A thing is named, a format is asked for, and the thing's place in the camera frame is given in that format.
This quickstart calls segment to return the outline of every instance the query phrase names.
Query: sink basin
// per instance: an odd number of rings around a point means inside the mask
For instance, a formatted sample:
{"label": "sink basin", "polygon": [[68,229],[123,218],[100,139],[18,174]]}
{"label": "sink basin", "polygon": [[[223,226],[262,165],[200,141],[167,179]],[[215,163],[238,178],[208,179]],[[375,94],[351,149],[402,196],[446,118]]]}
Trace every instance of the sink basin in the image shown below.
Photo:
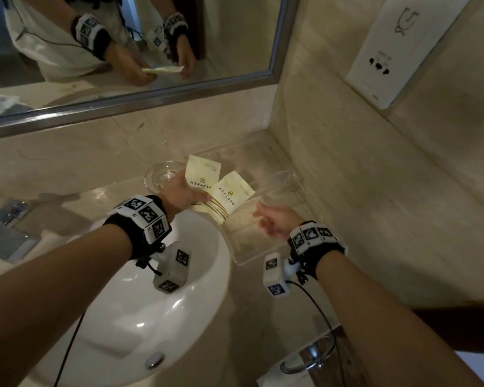
{"label": "sink basin", "polygon": [[[154,273],[129,261],[86,311],[60,387],[120,386],[142,380],[174,364],[211,322],[227,290],[229,248],[219,230],[195,212],[178,214],[172,228],[164,243],[180,240],[192,251],[187,284],[165,295],[154,289]],[[54,384],[76,326],[77,321],[39,362],[32,379]],[[165,358],[149,370],[145,362],[155,352]]]}

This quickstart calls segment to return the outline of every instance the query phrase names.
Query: metal mirror frame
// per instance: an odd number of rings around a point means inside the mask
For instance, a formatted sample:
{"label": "metal mirror frame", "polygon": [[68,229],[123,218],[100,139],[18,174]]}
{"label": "metal mirror frame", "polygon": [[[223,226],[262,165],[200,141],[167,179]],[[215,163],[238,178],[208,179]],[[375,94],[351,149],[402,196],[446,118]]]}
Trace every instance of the metal mirror frame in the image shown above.
{"label": "metal mirror frame", "polygon": [[299,0],[282,0],[267,71],[2,116],[0,117],[0,138],[277,84],[289,45],[298,2]]}

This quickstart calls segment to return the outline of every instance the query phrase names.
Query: hand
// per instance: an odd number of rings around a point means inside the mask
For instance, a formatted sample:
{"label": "hand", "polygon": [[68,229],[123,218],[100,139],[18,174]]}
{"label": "hand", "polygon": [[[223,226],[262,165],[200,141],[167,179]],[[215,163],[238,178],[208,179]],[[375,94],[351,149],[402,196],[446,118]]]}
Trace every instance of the hand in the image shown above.
{"label": "hand", "polygon": [[195,55],[190,47],[188,38],[186,35],[180,35],[176,43],[177,57],[179,59],[179,66],[183,66],[181,71],[181,76],[183,78],[188,78],[194,72],[195,69]]}
{"label": "hand", "polygon": [[159,195],[163,206],[167,211],[169,222],[174,220],[176,214],[182,212],[194,201],[208,202],[212,196],[200,190],[194,190],[185,178],[185,171],[178,172],[170,181],[161,189]]}
{"label": "hand", "polygon": [[111,42],[104,53],[104,58],[111,64],[122,78],[131,85],[142,87],[152,83],[156,75],[148,75],[142,72],[142,68],[150,68],[136,53],[125,47]]}
{"label": "hand", "polygon": [[305,220],[291,207],[271,207],[257,202],[253,217],[261,217],[258,227],[268,236],[288,239],[291,231]]}

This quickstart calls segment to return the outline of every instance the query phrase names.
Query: forearm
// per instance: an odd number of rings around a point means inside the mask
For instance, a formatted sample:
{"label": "forearm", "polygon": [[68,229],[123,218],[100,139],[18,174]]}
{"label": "forearm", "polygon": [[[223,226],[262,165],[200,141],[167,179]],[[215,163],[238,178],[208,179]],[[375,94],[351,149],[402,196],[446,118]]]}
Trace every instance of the forearm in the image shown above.
{"label": "forearm", "polygon": [[52,23],[71,34],[77,12],[65,0],[23,0]]}
{"label": "forearm", "polygon": [[484,386],[435,332],[343,254],[325,255],[316,274],[376,385]]}
{"label": "forearm", "polygon": [[149,0],[151,4],[156,8],[156,11],[165,20],[169,15],[176,12],[176,7],[172,0]]}
{"label": "forearm", "polygon": [[19,384],[130,255],[123,230],[105,225],[0,276],[1,386]]}

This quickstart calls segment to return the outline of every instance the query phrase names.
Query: black wristband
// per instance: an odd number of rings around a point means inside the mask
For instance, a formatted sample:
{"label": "black wristband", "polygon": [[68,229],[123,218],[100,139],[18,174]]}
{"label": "black wristband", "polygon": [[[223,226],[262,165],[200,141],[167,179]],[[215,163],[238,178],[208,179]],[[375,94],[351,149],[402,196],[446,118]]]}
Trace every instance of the black wristband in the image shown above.
{"label": "black wristband", "polygon": [[180,12],[174,12],[168,16],[163,23],[163,29],[171,45],[175,45],[181,35],[188,35],[188,24]]}
{"label": "black wristband", "polygon": [[85,50],[105,61],[104,54],[112,39],[106,27],[93,15],[86,13],[77,16],[72,22],[72,37],[79,42]]}
{"label": "black wristband", "polygon": [[[127,234],[129,240],[131,241],[131,245],[133,246],[133,252],[131,253],[131,260],[148,260],[148,258],[154,254],[155,252],[162,251],[162,240],[172,231],[172,227],[167,222],[167,212],[163,207],[163,203],[161,199],[156,195],[147,195],[147,198],[151,199],[156,206],[163,212],[163,217],[158,217],[157,213],[154,211],[157,209],[152,209],[150,207],[150,203],[146,201],[142,201],[143,197],[136,196],[132,199],[124,201],[121,205],[115,208],[115,211],[126,210],[128,208],[135,213],[133,214],[126,214],[126,212],[122,212],[122,214],[114,213],[110,215],[104,225],[106,224],[114,224],[117,227],[122,228],[122,230]],[[136,224],[133,220],[133,217],[142,217],[144,214],[149,214],[149,217],[155,217],[154,220],[147,221],[147,228],[150,228],[152,231],[152,235],[154,235],[153,243],[149,243],[146,236],[146,231],[140,227],[140,225]]]}
{"label": "black wristband", "polygon": [[305,221],[290,233],[287,240],[290,246],[290,259],[301,263],[305,274],[317,279],[315,269],[317,264],[330,251],[347,253],[337,238],[324,224],[315,221]]}

